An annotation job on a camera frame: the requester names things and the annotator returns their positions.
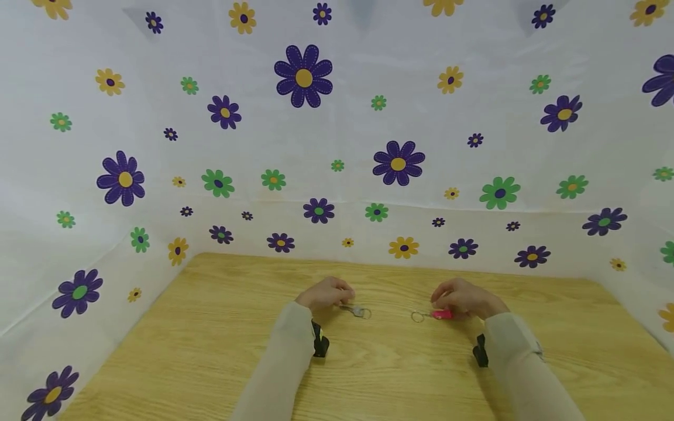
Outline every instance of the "wooden table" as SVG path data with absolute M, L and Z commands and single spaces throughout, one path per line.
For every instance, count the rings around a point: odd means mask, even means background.
M 674 419 L 674 362 L 587 280 L 201 254 L 60 420 L 228 419 L 280 309 L 327 275 L 347 280 L 372 318 L 338 309 L 315 318 L 331 345 L 304 378 L 295 420 L 514 419 L 472 357 L 480 321 L 410 320 L 454 276 L 500 295 L 528 321 L 588 420 Z

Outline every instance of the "sleeve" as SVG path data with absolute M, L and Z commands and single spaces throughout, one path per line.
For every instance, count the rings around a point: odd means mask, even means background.
M 311 311 L 288 303 L 230 421 L 290 421 L 295 393 L 313 356 Z
M 485 321 L 485 351 L 518 421 L 585 420 L 519 316 L 502 313 Z

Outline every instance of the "yellow flower center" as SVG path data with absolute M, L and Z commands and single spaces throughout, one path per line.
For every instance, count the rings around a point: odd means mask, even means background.
M 295 81 L 302 88 L 308 88 L 313 83 L 313 76 L 308 69 L 300 69 L 295 73 Z

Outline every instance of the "fabric wall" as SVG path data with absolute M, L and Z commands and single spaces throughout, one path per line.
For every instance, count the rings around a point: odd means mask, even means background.
M 5 2 L 0 415 L 201 252 L 586 277 L 674 352 L 668 3 Z

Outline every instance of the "yellow flower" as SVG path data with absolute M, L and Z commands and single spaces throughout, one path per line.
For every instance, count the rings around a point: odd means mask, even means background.
M 64 9 L 71 10 L 73 5 L 70 3 L 70 0 L 32 0 L 33 4 L 37 7 L 44 7 L 44 10 L 47 11 L 47 16 L 56 20 L 57 14 L 61 16 L 61 19 L 68 20 L 68 13 Z
M 113 73 L 112 69 L 105 69 L 105 71 L 99 69 L 96 82 L 98 82 L 100 91 L 107 92 L 109 96 L 113 94 L 122 95 L 120 90 L 126 87 L 122 82 L 122 75 Z
M 415 240 L 412 237 L 398 237 L 397 241 L 392 241 L 389 243 L 391 248 L 388 252 L 392 255 L 396 255 L 396 259 L 401 257 L 409 259 L 411 255 L 416 255 L 418 253 L 417 247 L 419 247 L 419 243 L 414 241 Z
M 440 82 L 437 83 L 437 88 L 442 89 L 442 93 L 450 94 L 454 93 L 455 88 L 461 88 L 463 84 L 461 79 L 463 79 L 463 73 L 459 71 L 458 66 L 449 66 L 445 73 L 440 73 Z
M 650 26 L 657 18 L 661 18 L 665 14 L 665 6 L 669 4 L 669 0 L 642 0 L 637 1 L 634 5 L 634 13 L 630 15 L 630 19 L 634 21 L 635 26 Z
M 232 18 L 232 28 L 238 28 L 240 34 L 243 34 L 243 31 L 250 34 L 253 32 L 253 27 L 257 25 L 257 22 L 253 19 L 255 11 L 249 9 L 248 3 L 245 1 L 241 5 L 234 3 L 234 8 L 229 11 L 229 17 Z
M 189 248 L 186 238 L 177 237 L 171 244 L 168 245 L 168 258 L 171 260 L 171 266 L 179 265 L 185 258 L 185 251 Z
M 454 14 L 454 5 L 462 5 L 463 0 L 423 0 L 424 6 L 433 5 L 431 15 L 440 16 L 442 9 L 445 9 L 445 14 L 451 16 Z

